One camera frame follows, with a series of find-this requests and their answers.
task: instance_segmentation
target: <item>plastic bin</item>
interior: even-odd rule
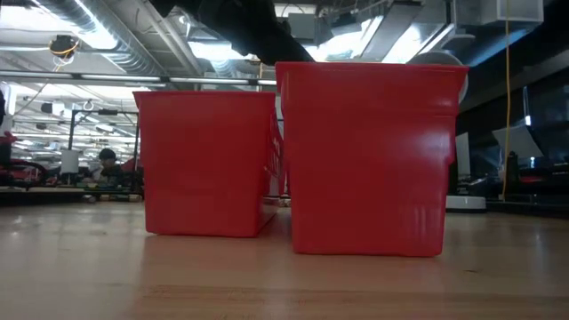
[[[279,174],[275,94],[136,92],[146,228],[161,235],[256,236]]]
[[[293,248],[435,256],[468,68],[280,63]]]

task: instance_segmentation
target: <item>ceiling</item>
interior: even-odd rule
[[[330,17],[335,12],[356,12],[356,30],[347,34],[333,37],[327,42],[315,45],[302,42],[307,50],[317,60],[371,60],[373,62],[405,63],[415,54],[437,40],[443,42],[445,37],[436,39],[448,27],[449,5],[445,0],[426,0],[424,5],[413,14],[408,21],[400,18],[390,27],[395,34],[393,43],[388,48],[380,48],[385,54],[379,58],[370,54],[366,56],[366,48],[374,41],[378,29],[386,28],[383,20],[389,16],[387,5],[391,1],[339,1],[339,0],[296,0],[283,1],[276,4],[277,16],[288,16],[289,13],[320,12],[330,24]],[[54,71],[87,74],[124,75],[124,68],[117,66],[110,59],[109,52],[97,48],[93,41],[81,39],[81,47],[73,56],[72,61],[61,61],[54,57],[46,48],[57,35],[77,37],[77,29],[60,18],[46,13],[36,4],[40,0],[4,0],[0,15],[0,70],[14,71]],[[174,11],[167,19],[161,17],[149,7],[146,0],[101,0],[93,2],[100,4],[110,12],[104,22],[112,24],[120,32],[120,37],[136,48],[137,54],[145,63],[157,70],[160,76],[211,76],[274,79],[274,69],[261,67],[254,60],[244,59],[232,52],[230,46],[220,39],[210,29],[199,24],[183,12]],[[479,26],[465,28],[468,31],[491,33],[503,36],[503,31],[485,31]],[[470,44],[471,47],[463,52],[473,52],[474,49],[486,45],[485,37],[481,41]],[[379,45],[387,45],[385,37],[379,39]],[[212,57],[223,55],[223,62]],[[122,111],[136,111],[132,92],[147,90],[193,90],[193,84],[164,84],[154,87],[149,84],[124,83],[121,85],[77,84],[47,84],[46,82],[10,81],[7,79],[3,86],[10,85],[17,96],[15,106],[15,125],[12,130],[23,137],[24,141],[14,149],[16,156],[37,160],[41,157],[52,165],[59,159],[61,146],[68,143],[70,130],[70,109],[91,106],[94,110],[115,108]],[[255,86],[230,86],[208,84],[203,90],[257,90]],[[61,112],[47,114],[42,112],[42,105],[52,103]],[[96,162],[96,151],[108,146],[123,154],[126,160],[133,152],[133,142],[136,116],[99,116],[96,113],[83,119],[76,127],[74,140],[75,148],[82,150],[86,163]],[[114,124],[112,133],[97,130],[96,124]]]

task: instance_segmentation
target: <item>fluorescent light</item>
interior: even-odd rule
[[[208,59],[213,61],[224,60],[249,60],[252,55],[242,56],[241,53],[231,49],[231,44],[202,44],[199,42],[188,42],[192,52],[199,59]]]
[[[276,80],[259,80],[259,85],[274,85],[274,86],[276,86]]]
[[[165,88],[166,84],[144,84],[144,83],[124,83],[125,86],[129,86],[129,87],[144,87],[145,89],[148,89],[146,87],[150,87],[150,88]]]
[[[127,87],[127,86],[108,86],[108,85],[87,85],[85,86],[91,92],[100,96],[108,97],[112,100],[132,100],[132,92],[149,91],[147,87]],[[110,103],[117,107],[123,107],[124,103]]]
[[[424,53],[424,52],[429,52],[431,50],[433,50],[433,48],[440,43],[441,41],[443,41],[443,39],[449,34],[451,33],[451,31],[454,30],[454,24],[451,23],[448,26],[446,26],[446,28],[440,33],[438,34],[438,36],[436,38],[434,38],[429,44],[427,44],[427,46],[425,46],[420,52]]]
[[[15,133],[16,136],[21,138],[46,138],[46,139],[58,139],[58,140],[68,140],[69,136],[67,134],[48,134],[48,133]],[[106,136],[102,134],[98,135],[81,135],[76,134],[73,136],[74,140],[109,140],[109,141],[119,141],[124,143],[134,143],[134,138],[131,137],[114,137]]]
[[[335,36],[318,47],[319,51],[325,52],[325,55],[341,54],[343,52],[355,48],[362,38],[362,31],[350,32],[347,34]]]
[[[65,73],[57,72],[27,72],[27,71],[6,71],[1,70],[0,76],[22,76],[22,77],[38,77],[38,78],[58,78],[58,79],[71,79],[73,76]]]
[[[86,116],[86,117],[85,117],[85,120],[89,120],[89,121],[91,121],[92,123],[96,123],[96,124],[98,124],[98,123],[100,122],[99,120],[95,119],[95,118],[92,117],[92,116]]]
[[[22,150],[28,150],[27,146],[21,146],[20,144],[18,144],[18,142],[15,142],[13,144],[14,147],[18,148],[18,149],[22,149]]]
[[[97,124],[95,125],[95,129],[99,129],[102,130],[104,132],[114,132],[115,128],[110,126],[110,125],[106,125],[106,124]]]
[[[109,81],[160,81],[159,76],[118,76],[118,75],[82,75],[85,80],[109,80]]]
[[[249,84],[244,79],[221,79],[221,78],[192,78],[192,77],[173,77],[173,83],[192,83],[192,84]]]
[[[31,151],[31,153],[39,156],[61,155],[60,151]]]
[[[17,143],[24,145],[24,146],[33,146],[35,145],[34,142],[30,141],[30,140],[22,140],[22,141],[17,141]]]
[[[129,136],[131,136],[131,137],[135,137],[135,136],[136,136],[134,133],[131,133],[131,132],[128,132],[128,131],[126,131],[126,130],[119,129],[119,128],[115,128],[115,131],[122,132],[122,133],[124,133],[124,134],[126,134],[126,135],[129,135]]]
[[[0,30],[10,28],[61,32],[68,28],[68,24],[35,7],[3,6]]]

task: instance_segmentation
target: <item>wire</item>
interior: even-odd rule
[[[76,43],[76,45],[75,45],[74,48],[77,48],[78,45],[79,45],[79,42],[77,41],[77,43]],[[63,59],[65,60],[65,59],[69,56],[70,53],[71,53],[71,51],[68,51],[67,53],[65,53],[65,57],[63,57]],[[61,69],[63,66],[65,66],[65,65],[64,65],[64,64],[59,64],[59,65],[56,64],[55,68],[53,69],[53,72],[59,72],[60,69]],[[42,93],[42,91],[45,89],[45,87],[46,87],[49,83],[50,83],[50,80],[47,80],[47,81],[45,82],[45,84],[42,85],[41,88],[39,88],[39,90],[37,91],[36,95],[35,95],[32,99],[30,99],[30,100],[28,101],[28,103],[26,103],[26,105],[25,105],[24,107],[22,107],[20,110],[18,110],[18,111],[16,111],[16,112],[14,112],[14,115],[17,116],[17,115],[19,115],[22,111],[24,111],[25,109],[27,109],[27,108],[32,104],[32,102],[34,102],[34,101],[36,100],[36,98],[40,95],[40,93]]]
[[[508,97],[508,106],[506,110],[506,146],[504,150],[504,184],[501,190],[501,199],[506,201],[506,189],[508,187],[508,158],[509,158],[509,119],[512,109],[512,94],[509,79],[509,0],[506,0],[506,90]]]
[[[55,66],[67,66],[71,63],[73,63],[73,61],[75,60],[75,56],[69,58],[69,60],[65,61],[63,58],[60,57],[53,57],[53,64]]]
[[[63,54],[65,54],[65,58],[64,58],[64,59],[66,59],[66,58],[68,57],[68,55],[69,55],[70,53],[72,53],[75,49],[77,49],[77,47],[79,46],[79,41],[77,41],[77,42],[75,43],[75,45],[74,45],[72,48],[67,49],[67,50],[64,50],[64,51],[62,51],[62,52],[56,52],[56,51],[54,51],[54,50],[51,49],[51,48],[52,48],[52,43],[53,43],[53,41],[51,41],[51,42],[50,42],[50,45],[49,45],[49,46],[50,46],[50,52],[52,52],[52,53],[55,54],[55,55],[63,55]]]
[[[283,11],[281,12],[281,18],[283,18],[283,17],[285,16],[286,8],[288,8],[289,5],[291,5],[291,3],[288,3],[288,4],[286,4],[286,5],[284,6]],[[295,7],[299,8],[299,10],[300,10],[302,13],[305,13],[305,12],[304,12],[304,9],[302,9],[302,7],[300,7],[299,5],[297,5],[297,4],[292,4],[292,5],[294,5]]]

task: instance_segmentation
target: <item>wooden table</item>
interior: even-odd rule
[[[0,318],[569,318],[569,221],[449,215],[435,259],[292,252],[257,239],[152,236],[141,204],[0,208]]]

